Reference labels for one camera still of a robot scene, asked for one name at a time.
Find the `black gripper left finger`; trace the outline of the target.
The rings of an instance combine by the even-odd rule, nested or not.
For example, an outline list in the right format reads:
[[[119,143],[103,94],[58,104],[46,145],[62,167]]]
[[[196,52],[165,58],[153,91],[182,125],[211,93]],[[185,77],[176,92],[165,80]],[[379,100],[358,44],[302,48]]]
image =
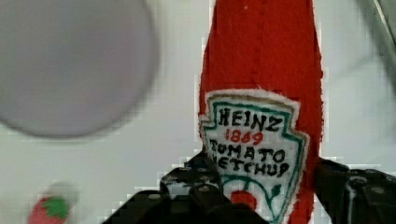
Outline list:
[[[136,193],[102,224],[268,224],[223,195],[214,163],[201,152],[162,177],[158,190]]]

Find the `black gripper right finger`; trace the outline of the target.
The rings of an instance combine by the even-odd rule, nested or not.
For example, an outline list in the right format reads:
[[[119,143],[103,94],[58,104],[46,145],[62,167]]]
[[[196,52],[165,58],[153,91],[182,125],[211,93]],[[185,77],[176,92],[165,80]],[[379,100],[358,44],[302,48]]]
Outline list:
[[[332,224],[396,224],[396,177],[320,158],[314,189]]]

